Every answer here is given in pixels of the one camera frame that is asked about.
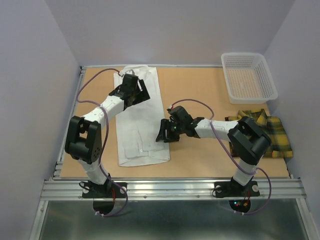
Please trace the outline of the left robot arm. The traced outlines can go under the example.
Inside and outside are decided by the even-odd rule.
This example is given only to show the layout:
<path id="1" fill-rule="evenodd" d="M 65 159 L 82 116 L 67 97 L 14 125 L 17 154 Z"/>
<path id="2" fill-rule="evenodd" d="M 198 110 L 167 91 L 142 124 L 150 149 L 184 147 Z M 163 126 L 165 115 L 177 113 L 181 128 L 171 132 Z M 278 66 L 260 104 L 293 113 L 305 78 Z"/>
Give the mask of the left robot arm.
<path id="1" fill-rule="evenodd" d="M 80 184 L 82 189 L 100 197 L 111 193 L 111 176 L 102 166 L 101 160 L 106 145 L 106 141 L 102 140 L 102 129 L 108 129 L 109 120 L 116 115 L 149 99 L 144 81 L 134 74 L 126 73 L 122 83 L 102 103 L 77 100 L 78 103 L 96 105 L 91 112 L 70 119 L 64 145 L 65 152 L 81 164 L 88 176 L 88 182 Z"/>

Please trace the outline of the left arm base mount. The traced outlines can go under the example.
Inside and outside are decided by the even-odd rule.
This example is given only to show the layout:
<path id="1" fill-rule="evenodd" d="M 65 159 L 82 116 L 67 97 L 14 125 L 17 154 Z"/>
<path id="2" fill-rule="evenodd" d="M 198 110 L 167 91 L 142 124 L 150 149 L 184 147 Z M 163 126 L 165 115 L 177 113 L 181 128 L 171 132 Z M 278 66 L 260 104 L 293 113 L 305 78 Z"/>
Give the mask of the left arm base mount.
<path id="1" fill-rule="evenodd" d="M 125 199 L 125 193 L 114 183 L 96 184 L 91 181 L 80 181 L 83 199 Z"/>

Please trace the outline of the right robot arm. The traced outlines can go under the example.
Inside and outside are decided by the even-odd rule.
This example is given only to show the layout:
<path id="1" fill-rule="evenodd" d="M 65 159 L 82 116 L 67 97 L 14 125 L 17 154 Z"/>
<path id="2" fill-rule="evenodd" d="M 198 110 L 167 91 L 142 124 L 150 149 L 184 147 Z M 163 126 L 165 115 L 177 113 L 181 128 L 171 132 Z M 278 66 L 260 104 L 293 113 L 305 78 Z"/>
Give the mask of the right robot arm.
<path id="1" fill-rule="evenodd" d="M 167 110 L 170 117 L 160 121 L 156 142 L 172 143 L 180 135 L 204 139 L 228 141 L 240 158 L 237 170 L 230 182 L 231 192 L 242 195 L 248 190 L 248 183 L 256 173 L 260 159 L 271 146 L 270 137 L 248 116 L 233 121 L 217 121 L 204 117 L 193 118 L 182 106 Z"/>

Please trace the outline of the white long sleeve shirt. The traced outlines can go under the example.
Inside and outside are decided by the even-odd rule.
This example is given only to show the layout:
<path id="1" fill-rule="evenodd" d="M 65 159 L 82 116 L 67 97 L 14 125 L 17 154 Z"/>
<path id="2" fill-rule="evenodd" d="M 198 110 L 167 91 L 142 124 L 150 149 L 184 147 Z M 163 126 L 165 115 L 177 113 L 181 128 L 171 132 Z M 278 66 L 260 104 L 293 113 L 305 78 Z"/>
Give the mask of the white long sleeve shirt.
<path id="1" fill-rule="evenodd" d="M 157 69 L 127 65 L 120 73 L 133 74 L 143 80 L 150 99 L 128 107 L 115 117 L 118 165 L 138 167 L 168 162 L 169 144 L 156 142 L 161 119 L 165 117 Z"/>

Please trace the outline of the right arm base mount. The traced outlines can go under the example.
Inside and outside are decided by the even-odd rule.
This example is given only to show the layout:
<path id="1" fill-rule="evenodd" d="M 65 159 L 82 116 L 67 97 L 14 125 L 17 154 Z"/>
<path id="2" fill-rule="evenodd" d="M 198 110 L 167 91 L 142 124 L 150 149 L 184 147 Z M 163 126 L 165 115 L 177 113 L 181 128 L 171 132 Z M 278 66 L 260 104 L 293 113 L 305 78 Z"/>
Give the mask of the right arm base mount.
<path id="1" fill-rule="evenodd" d="M 212 196 L 216 198 L 240 198 L 245 196 L 259 197 L 260 191 L 258 183 L 254 180 L 250 181 L 245 186 L 233 181 L 216 181 L 214 183 Z"/>

